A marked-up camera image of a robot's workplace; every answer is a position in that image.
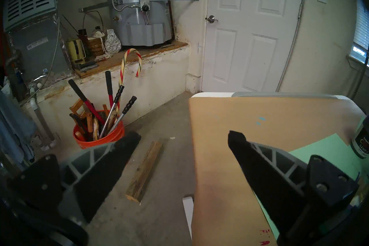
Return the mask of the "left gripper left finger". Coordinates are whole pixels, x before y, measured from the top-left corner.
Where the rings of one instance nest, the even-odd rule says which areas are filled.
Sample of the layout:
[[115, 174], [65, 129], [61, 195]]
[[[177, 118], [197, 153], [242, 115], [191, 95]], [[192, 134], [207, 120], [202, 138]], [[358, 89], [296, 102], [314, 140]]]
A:
[[46, 154], [9, 180], [9, 189], [30, 207], [89, 224], [141, 140], [128, 132], [115, 142], [89, 147], [59, 164]]

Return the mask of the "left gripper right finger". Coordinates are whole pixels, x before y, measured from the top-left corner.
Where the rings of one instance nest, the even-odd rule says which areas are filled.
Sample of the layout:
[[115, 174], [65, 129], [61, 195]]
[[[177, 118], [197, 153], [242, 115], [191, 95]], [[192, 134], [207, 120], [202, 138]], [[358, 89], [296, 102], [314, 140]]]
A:
[[308, 163], [289, 152], [229, 131], [228, 146], [252, 191], [279, 232], [279, 246], [333, 246], [354, 224], [350, 203], [359, 185], [326, 158]]

